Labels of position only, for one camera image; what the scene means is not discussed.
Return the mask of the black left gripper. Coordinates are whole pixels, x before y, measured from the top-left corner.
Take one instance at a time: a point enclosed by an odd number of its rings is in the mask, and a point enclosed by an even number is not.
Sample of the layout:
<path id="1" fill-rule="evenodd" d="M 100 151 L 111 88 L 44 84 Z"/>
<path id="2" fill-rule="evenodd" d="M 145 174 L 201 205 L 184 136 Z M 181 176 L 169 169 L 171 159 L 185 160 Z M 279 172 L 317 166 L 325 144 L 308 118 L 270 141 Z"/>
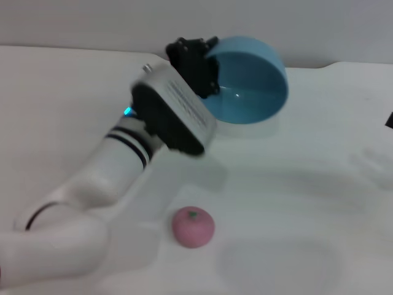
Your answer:
<path id="1" fill-rule="evenodd" d="M 165 48 L 171 66 L 202 99 L 220 92 L 219 62 L 214 57 L 208 57 L 218 43 L 217 36 L 207 40 L 180 37 Z"/>

